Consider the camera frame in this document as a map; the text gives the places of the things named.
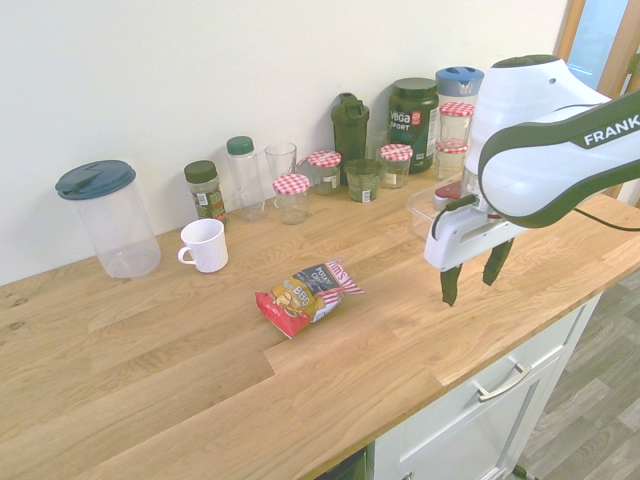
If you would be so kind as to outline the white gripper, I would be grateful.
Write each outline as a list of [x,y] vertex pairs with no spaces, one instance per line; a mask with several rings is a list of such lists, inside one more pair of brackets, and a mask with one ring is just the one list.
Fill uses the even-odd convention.
[[453,306],[458,296],[462,264],[491,251],[483,270],[483,282],[491,286],[499,276],[523,228],[502,219],[492,220],[473,205],[443,210],[427,237],[424,257],[440,270],[442,301]]

